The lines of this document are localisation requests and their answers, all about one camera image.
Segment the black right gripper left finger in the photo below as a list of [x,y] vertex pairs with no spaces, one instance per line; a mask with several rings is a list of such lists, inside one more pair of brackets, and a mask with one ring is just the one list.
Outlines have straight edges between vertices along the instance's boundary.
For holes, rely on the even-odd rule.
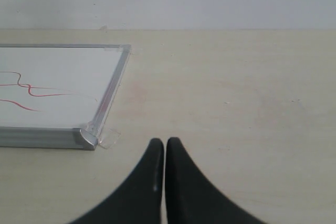
[[161,223],[163,170],[164,145],[153,138],[124,182],[72,223]]

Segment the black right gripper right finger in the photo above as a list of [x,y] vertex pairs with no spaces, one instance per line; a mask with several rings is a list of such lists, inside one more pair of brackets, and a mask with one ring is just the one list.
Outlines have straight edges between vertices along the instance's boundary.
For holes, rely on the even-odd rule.
[[204,176],[178,137],[166,145],[165,201],[168,223],[263,223]]

